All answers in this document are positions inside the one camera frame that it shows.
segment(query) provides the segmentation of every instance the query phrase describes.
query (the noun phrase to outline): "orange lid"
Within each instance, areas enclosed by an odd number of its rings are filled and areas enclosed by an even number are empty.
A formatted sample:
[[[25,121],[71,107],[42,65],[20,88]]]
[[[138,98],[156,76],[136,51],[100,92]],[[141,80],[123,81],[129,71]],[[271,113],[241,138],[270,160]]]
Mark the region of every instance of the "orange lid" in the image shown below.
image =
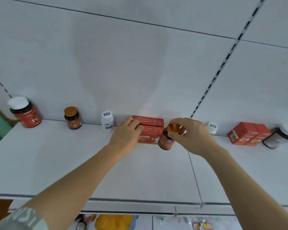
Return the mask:
[[[178,133],[179,132],[179,126],[177,124],[170,124],[166,127],[167,132],[175,132]]]
[[[69,117],[74,116],[75,114],[77,114],[77,108],[75,108],[74,106],[69,106],[65,108],[64,114]]]

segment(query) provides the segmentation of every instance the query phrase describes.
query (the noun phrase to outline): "red product box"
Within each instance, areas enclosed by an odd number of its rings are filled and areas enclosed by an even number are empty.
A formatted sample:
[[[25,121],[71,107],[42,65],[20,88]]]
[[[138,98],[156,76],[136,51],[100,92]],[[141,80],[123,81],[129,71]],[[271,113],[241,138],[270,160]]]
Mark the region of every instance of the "red product box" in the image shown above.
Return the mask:
[[[140,139],[138,142],[158,144],[158,140],[160,139],[160,135],[162,134],[164,127],[148,125],[143,125],[143,127],[144,129],[140,134]]]
[[[159,127],[164,126],[163,119],[149,118],[149,117],[136,116],[136,115],[132,117],[133,119],[139,120],[141,125],[150,125],[150,126],[159,126]]]
[[[264,124],[255,124],[256,128],[258,129],[259,134],[256,135],[253,139],[248,141],[245,145],[247,146],[255,146],[259,142],[263,141],[265,138],[267,138],[272,133],[270,130],[264,125]]]
[[[254,123],[239,123],[227,136],[230,142],[237,145],[245,145],[248,141],[259,134]]]

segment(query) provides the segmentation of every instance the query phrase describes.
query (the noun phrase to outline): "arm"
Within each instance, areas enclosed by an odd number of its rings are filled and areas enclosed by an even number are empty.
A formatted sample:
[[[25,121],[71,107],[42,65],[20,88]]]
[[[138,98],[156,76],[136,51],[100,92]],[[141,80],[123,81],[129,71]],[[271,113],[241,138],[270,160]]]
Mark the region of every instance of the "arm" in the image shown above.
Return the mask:
[[[288,229],[288,213],[265,192],[209,134],[202,122],[178,118],[176,123],[186,128],[183,136],[169,132],[189,152],[200,155],[209,163],[232,205],[244,230]]]
[[[23,206],[36,210],[49,230],[68,229],[104,176],[134,149],[143,130],[138,124],[138,120],[127,118],[115,129],[108,145]]]

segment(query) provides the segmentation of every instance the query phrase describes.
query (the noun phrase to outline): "supplement bottle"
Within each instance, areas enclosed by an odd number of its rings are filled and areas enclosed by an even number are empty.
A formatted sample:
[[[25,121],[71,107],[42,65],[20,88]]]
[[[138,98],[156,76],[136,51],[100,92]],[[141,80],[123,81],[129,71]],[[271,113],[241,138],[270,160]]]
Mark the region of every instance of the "supplement bottle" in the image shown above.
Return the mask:
[[[175,143],[175,140],[171,139],[168,136],[168,133],[171,131],[175,133],[179,133],[180,131],[179,126],[177,124],[169,124],[163,130],[163,134],[160,136],[160,139],[158,141],[159,147],[162,148],[163,150],[170,150],[173,144]]]
[[[70,129],[78,129],[82,126],[82,119],[74,106],[69,106],[64,110],[64,118],[66,119],[67,126]]]
[[[101,113],[101,125],[105,131],[113,131],[113,115],[110,111]]]
[[[10,111],[21,122],[24,127],[36,127],[42,118],[33,104],[26,97],[14,97],[8,100]]]
[[[286,142],[288,142],[288,126],[275,128],[275,132],[262,141],[265,146],[271,149],[277,149]]]

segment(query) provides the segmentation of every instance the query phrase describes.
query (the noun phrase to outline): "amber jar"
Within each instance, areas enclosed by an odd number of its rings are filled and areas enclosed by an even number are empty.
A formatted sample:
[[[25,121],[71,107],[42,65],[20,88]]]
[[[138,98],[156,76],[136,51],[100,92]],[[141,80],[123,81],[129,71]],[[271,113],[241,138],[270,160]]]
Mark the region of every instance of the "amber jar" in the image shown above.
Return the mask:
[[[175,133],[179,133],[180,131],[179,126],[177,124],[169,124],[163,130],[163,134],[160,136],[160,139],[158,141],[159,147],[162,148],[163,150],[170,150],[173,144],[175,143],[175,140],[173,140],[172,138],[168,136],[168,133],[171,131]]]
[[[64,118],[66,119],[67,126],[70,129],[78,129],[82,126],[82,119],[74,106],[69,106],[64,110]]]

